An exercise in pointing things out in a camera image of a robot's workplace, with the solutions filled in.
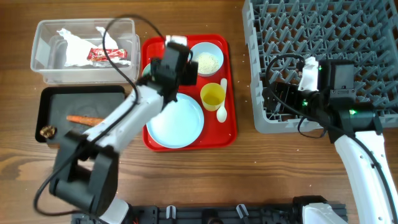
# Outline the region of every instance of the spoon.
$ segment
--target spoon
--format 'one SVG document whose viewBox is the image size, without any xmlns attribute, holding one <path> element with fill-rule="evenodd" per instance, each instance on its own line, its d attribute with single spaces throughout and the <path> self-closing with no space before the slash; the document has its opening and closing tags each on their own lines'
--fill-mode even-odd
<svg viewBox="0 0 398 224">
<path fill-rule="evenodd" d="M 226 94 L 226 84 L 227 84 L 226 78 L 221 79 L 221 87 L 223 87 L 225 94 Z M 224 101 L 221 103 L 220 108 L 218 108 L 217 120 L 220 123 L 224 123 L 226 120 L 226 116 L 227 116 L 227 112 L 225 109 L 225 99 L 224 99 Z"/>
</svg>

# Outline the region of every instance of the wooden floor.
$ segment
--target wooden floor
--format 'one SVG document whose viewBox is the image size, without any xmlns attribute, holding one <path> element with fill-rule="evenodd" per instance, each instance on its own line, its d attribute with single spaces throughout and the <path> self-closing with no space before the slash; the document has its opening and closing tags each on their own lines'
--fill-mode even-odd
<svg viewBox="0 0 398 224">
<path fill-rule="evenodd" d="M 0 223 L 68 223 L 32 209 L 32 199 L 51 173 L 56 151 L 34 139 L 42 76 L 30 69 L 37 24 L 45 19 L 114 17 L 139 13 L 165 34 L 220 34 L 229 43 L 238 138 L 230 147 L 158 154 L 137 136 L 121 156 L 118 197 L 132 205 L 236 205 L 289 202 L 322 195 L 347 204 L 349 222 L 358 216 L 348 177 L 328 138 L 260 134 L 254 129 L 244 43 L 243 1 L 155 0 L 0 1 Z M 140 22 L 141 43 L 155 37 Z M 386 154 L 398 179 L 398 129 L 385 129 Z M 40 206 L 70 208 L 45 191 Z"/>
</svg>

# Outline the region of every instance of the plate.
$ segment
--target plate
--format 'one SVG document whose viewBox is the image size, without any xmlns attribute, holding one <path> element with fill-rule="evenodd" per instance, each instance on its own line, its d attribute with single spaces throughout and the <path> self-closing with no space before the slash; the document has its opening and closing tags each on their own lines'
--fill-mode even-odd
<svg viewBox="0 0 398 224">
<path fill-rule="evenodd" d="M 178 149 L 193 143 L 200 135 L 205 117 L 200 105 L 190 96 L 177 93 L 177 102 L 170 102 L 147 123 L 152 139 L 163 147 Z"/>
</svg>

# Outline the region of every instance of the orange carrot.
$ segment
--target orange carrot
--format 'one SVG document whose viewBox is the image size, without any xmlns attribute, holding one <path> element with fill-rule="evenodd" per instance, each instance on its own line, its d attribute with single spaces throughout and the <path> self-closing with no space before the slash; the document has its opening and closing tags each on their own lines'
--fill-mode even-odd
<svg viewBox="0 0 398 224">
<path fill-rule="evenodd" d="M 67 120 L 78 123 L 78 124 L 84 124 L 87 126 L 96 126 L 97 124 L 100 124 L 104 119 L 102 118 L 92 118 L 92 117 L 86 117 L 86 116 L 78 116 L 78 115 L 68 115 Z"/>
</svg>

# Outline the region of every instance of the transparent box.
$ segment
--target transparent box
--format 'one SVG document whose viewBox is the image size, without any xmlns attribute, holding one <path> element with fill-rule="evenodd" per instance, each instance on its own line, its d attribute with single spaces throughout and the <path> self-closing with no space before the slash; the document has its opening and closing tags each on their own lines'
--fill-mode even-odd
<svg viewBox="0 0 398 224">
<path fill-rule="evenodd" d="M 106 27 L 112 19 L 64 19 L 39 22 L 33 42 L 30 68 L 43 75 L 44 82 L 53 85 L 88 83 L 124 83 L 126 80 L 112 67 L 65 67 L 68 43 L 58 34 L 62 28 L 94 45 L 102 43 L 102 36 L 95 27 Z M 108 31 L 119 49 L 127 50 L 130 65 L 115 63 L 131 80 L 139 76 L 140 43 L 134 21 L 120 19 Z"/>
</svg>

